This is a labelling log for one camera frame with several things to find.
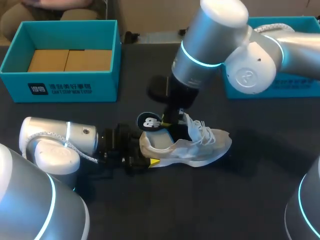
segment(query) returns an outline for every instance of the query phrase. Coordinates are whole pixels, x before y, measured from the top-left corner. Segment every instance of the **sneaker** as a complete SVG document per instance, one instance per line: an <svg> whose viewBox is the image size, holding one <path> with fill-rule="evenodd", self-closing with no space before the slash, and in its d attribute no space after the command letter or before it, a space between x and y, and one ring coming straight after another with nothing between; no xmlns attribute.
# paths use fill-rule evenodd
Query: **sneaker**
<svg viewBox="0 0 320 240"><path fill-rule="evenodd" d="M165 167L175 163L191 167L208 165L229 150L232 140L229 133L220 129L211 129L203 121L193 121L183 114L183 123L187 127L188 139L176 142L167 129L144 131L140 137L140 150L146 158L159 159L154 167Z"/></svg>

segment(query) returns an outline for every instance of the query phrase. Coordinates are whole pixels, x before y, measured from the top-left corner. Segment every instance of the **person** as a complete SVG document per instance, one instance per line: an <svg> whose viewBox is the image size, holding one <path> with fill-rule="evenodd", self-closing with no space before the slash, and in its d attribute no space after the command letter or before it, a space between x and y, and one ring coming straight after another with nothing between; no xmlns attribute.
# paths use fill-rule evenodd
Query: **person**
<svg viewBox="0 0 320 240"><path fill-rule="evenodd" d="M99 20L103 5L103 0L21 0L3 14L0 31L12 41L24 21Z"/></svg>

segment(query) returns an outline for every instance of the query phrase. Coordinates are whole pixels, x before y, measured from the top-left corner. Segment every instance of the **teal container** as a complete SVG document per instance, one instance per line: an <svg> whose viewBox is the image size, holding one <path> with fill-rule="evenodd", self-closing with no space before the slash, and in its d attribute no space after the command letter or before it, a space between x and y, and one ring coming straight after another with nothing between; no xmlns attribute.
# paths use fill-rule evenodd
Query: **teal container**
<svg viewBox="0 0 320 240"><path fill-rule="evenodd" d="M112 50L110 71L28 72L35 50L41 49ZM115 20L25 21L6 53L0 77L15 103L115 102L120 65Z"/></svg>
<svg viewBox="0 0 320 240"><path fill-rule="evenodd" d="M250 17L248 21L253 29L261 25L277 23L287 24L296 32L320 34L320 25L313 16ZM222 77L229 99L320 97L320 81L307 77L278 73L272 85L258 94L244 94L234 89L226 77L224 67Z"/></svg>

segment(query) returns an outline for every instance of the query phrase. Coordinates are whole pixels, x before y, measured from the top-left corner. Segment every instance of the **shoe sole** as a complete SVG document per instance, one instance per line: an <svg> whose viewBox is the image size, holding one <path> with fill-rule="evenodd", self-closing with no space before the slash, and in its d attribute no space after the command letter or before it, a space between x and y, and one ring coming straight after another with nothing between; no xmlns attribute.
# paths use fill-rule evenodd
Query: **shoe sole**
<svg viewBox="0 0 320 240"><path fill-rule="evenodd" d="M160 159L160 162L158 164L154 165L152 168L162 168L162 167L169 166L171 164L186 164L186 165L189 165L190 167L193 167L193 168L203 167L203 166L211 164L211 163L217 161L218 159L220 159L221 157L223 157L229 151L230 147L231 147L231 145L229 146L229 148L225 152L223 152L220 155L215 156L213 158L209 158L208 160L192 161L192 160L186 160L186 159L181 159L181 158L166 158L166 159Z"/></svg>

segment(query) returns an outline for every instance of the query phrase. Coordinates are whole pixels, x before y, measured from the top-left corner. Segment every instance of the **brown cardboard inside box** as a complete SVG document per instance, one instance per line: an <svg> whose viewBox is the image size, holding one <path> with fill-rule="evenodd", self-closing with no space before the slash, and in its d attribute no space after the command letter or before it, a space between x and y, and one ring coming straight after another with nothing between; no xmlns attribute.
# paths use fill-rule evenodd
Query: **brown cardboard inside box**
<svg viewBox="0 0 320 240"><path fill-rule="evenodd" d="M112 50L35 50L28 72L110 71Z"/></svg>

